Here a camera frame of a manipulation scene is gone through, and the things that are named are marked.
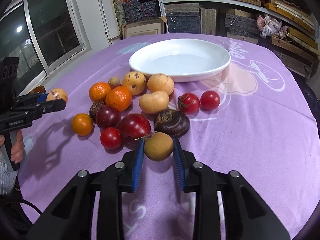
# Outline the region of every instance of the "plate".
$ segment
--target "plate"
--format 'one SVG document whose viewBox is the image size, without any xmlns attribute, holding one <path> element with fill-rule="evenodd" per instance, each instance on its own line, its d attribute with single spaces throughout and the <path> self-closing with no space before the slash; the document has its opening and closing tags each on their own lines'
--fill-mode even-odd
<svg viewBox="0 0 320 240">
<path fill-rule="evenodd" d="M 129 59 L 130 67 L 146 76 L 163 73 L 174 82 L 208 78 L 225 69 L 231 61 L 221 46 L 196 39 L 159 41 L 139 49 Z"/>
</svg>

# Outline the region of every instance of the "person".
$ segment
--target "person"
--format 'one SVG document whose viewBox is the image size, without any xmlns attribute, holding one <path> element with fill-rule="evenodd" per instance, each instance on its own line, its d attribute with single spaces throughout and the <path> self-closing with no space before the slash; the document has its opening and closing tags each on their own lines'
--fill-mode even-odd
<svg viewBox="0 0 320 240">
<path fill-rule="evenodd" d="M 0 147 L 4 144 L 4 136 L 0 135 Z M 21 162 L 24 152 L 24 143 L 22 131 L 17 131 L 16 142 L 11 148 L 11 161 L 15 163 Z M 4 161 L 2 152 L 0 149 L 0 195 L 9 195 L 16 182 L 18 171 L 8 171 L 7 164 Z"/>
</svg>

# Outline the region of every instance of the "plate rim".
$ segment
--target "plate rim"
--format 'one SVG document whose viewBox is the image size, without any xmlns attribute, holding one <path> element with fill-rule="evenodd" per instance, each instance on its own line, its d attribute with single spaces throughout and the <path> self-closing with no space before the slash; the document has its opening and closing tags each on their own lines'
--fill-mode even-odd
<svg viewBox="0 0 320 240">
<path fill-rule="evenodd" d="M 219 46 L 218 44 L 215 44 L 215 43 L 210 42 L 210 41 L 205 41 L 205 40 L 200 40 L 200 39 L 192 39 L 192 38 L 182 38 L 182 39 L 169 39 L 169 40 L 157 41 L 157 42 L 151 43 L 151 44 L 149 44 L 149 45 L 147 45 L 147 46 L 145 46 L 145 47 L 143 47 L 143 48 L 141 48 L 141 49 L 144 49 L 144 48 L 146 48 L 146 47 L 148 47 L 148 46 L 151 46 L 151 45 L 153 45 L 153 44 L 157 44 L 157 43 L 164 42 L 164 41 L 172 41 L 172 40 L 193 40 L 193 41 L 201 41 L 201 42 L 206 42 L 206 43 L 213 44 L 213 45 L 215 45 L 215 46 Z M 228 53 L 228 55 L 229 55 L 229 59 L 228 59 L 227 63 L 225 63 L 224 65 L 222 65 L 222 66 L 220 66 L 220 67 L 218 67 L 218 68 L 216 68 L 216 69 L 206 70 L 206 71 L 202 71 L 202 72 L 195 72 L 195 73 L 189 73 L 189 74 L 179 74 L 179 75 L 168 75 L 168 76 L 170 76 L 170 77 L 198 76 L 198 75 L 202 75 L 202 74 L 215 73 L 215 72 L 218 72 L 218 71 L 220 71 L 220 70 L 225 69 L 225 68 L 230 64 L 230 62 L 231 62 L 231 55 L 230 55 L 229 51 L 227 51 L 224 47 L 222 47 L 222 46 L 219 46 L 219 47 L 220 47 L 221 49 L 225 50 L 225 51 Z M 138 71 L 138 72 L 141 72 L 141 73 L 145 73 L 145 72 L 142 72 L 141 70 L 137 70 L 137 69 L 134 68 L 134 67 L 132 66 L 132 64 L 131 64 L 132 57 L 133 57 L 138 51 L 140 51 L 141 49 L 138 49 L 135 53 L 133 53 L 133 54 L 131 55 L 131 57 L 129 58 L 129 65 L 130 65 L 130 68 L 132 68 L 134 71 Z"/>
</svg>

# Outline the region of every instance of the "hand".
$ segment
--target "hand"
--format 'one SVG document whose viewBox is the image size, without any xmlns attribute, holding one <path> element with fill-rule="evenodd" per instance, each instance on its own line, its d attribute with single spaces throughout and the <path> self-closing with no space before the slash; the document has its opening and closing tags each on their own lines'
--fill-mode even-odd
<svg viewBox="0 0 320 240">
<path fill-rule="evenodd" d="M 0 135 L 0 147 L 4 143 L 4 136 Z M 23 157 L 23 150 L 24 150 L 24 143 L 23 143 L 23 136 L 22 131 L 18 130 L 17 136 L 16 136 L 16 142 L 12 145 L 11 148 L 11 161 L 14 163 L 19 163 L 22 160 Z"/>
</svg>

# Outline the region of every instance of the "window pane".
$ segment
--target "window pane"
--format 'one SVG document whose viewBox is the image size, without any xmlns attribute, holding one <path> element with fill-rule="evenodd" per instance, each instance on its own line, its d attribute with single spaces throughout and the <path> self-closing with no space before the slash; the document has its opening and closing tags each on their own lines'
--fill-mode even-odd
<svg viewBox="0 0 320 240">
<path fill-rule="evenodd" d="M 30 20 L 48 65 L 80 45 L 66 0 L 28 0 Z"/>
<path fill-rule="evenodd" d="M 0 57 L 8 56 L 20 58 L 14 81 L 18 95 L 44 70 L 30 40 L 23 5 L 0 21 Z"/>
</svg>

